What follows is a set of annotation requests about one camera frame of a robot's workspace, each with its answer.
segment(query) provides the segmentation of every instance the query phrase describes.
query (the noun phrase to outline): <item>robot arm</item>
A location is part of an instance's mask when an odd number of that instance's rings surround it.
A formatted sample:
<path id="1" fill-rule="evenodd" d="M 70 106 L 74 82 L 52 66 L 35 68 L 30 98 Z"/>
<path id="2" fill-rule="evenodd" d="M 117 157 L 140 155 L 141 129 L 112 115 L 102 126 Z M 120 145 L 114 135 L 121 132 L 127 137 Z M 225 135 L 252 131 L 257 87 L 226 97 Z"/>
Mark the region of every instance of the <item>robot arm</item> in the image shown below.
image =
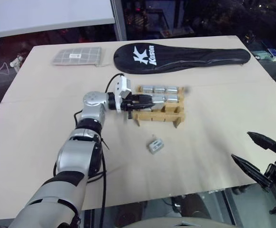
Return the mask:
<path id="1" fill-rule="evenodd" d="M 76 227 L 87 181 L 100 170 L 105 112 L 117 108 L 130 113 L 133 109 L 153 106 L 151 96 L 131 94 L 129 81 L 124 76 L 118 79 L 115 94 L 89 92 L 83 102 L 76 129 L 58 153 L 57 175 L 37 190 L 10 228 Z"/>

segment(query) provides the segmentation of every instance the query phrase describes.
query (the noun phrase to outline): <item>wooden block holder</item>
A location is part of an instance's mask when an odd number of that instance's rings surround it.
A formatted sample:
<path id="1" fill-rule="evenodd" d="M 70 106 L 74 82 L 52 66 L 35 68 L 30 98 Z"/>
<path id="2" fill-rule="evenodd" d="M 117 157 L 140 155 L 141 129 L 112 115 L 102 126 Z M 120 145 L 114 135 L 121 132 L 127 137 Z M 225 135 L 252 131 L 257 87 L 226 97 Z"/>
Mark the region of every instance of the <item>wooden block holder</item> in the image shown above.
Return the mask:
<path id="1" fill-rule="evenodd" d="M 138 94 L 142 93 L 141 87 L 138 88 Z M 178 89 L 178 103 L 165 102 L 161 110 L 147 111 L 133 111 L 133 119 L 136 120 L 138 126 L 140 126 L 141 120 L 147 121 L 163 121 L 173 122 L 177 128 L 178 125 L 185 120 L 184 114 L 184 88 Z"/>

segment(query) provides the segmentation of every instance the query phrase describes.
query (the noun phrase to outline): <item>black racket cover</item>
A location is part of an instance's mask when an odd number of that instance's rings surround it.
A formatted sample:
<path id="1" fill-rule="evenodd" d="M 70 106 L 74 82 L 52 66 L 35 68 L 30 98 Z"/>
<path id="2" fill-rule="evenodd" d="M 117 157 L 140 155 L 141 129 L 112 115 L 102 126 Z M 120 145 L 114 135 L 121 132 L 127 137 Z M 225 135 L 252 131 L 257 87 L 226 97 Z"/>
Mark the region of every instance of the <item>black racket cover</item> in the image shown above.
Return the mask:
<path id="1" fill-rule="evenodd" d="M 114 54 L 118 70 L 130 74 L 155 74 L 193 67 L 244 64 L 250 54 L 244 49 L 170 47 L 152 43 L 121 46 Z"/>

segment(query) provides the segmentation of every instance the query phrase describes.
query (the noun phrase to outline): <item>table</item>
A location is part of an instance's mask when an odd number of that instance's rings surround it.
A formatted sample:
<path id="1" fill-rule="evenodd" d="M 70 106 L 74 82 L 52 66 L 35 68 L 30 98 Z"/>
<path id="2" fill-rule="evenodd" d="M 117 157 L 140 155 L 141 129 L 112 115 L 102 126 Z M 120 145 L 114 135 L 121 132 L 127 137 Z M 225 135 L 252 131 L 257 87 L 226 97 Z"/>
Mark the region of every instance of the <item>table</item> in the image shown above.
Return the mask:
<path id="1" fill-rule="evenodd" d="M 0 37 L 113 23 L 109 0 L 0 0 Z"/>
<path id="2" fill-rule="evenodd" d="M 32 49 L 0 104 L 0 219 L 12 218 L 43 182 L 52 177 L 60 147 L 74 128 L 73 113 L 89 91 L 104 91 L 119 71 L 113 53 L 133 41 L 37 46 Z M 245 48 L 236 36 L 152 40 L 194 48 Z M 59 50 L 102 47 L 108 66 L 53 66 Z M 192 68 L 155 75 L 129 75 L 138 85 L 189 86 L 186 119 L 142 122 L 106 113 L 102 136 L 107 163 L 106 206 L 250 184 L 230 154 L 249 160 L 262 172 L 276 160 L 246 134 L 276 140 L 276 83 L 251 57 L 244 65 Z M 155 137 L 165 147 L 152 155 Z M 99 208 L 102 182 L 87 186 L 83 209 Z"/>

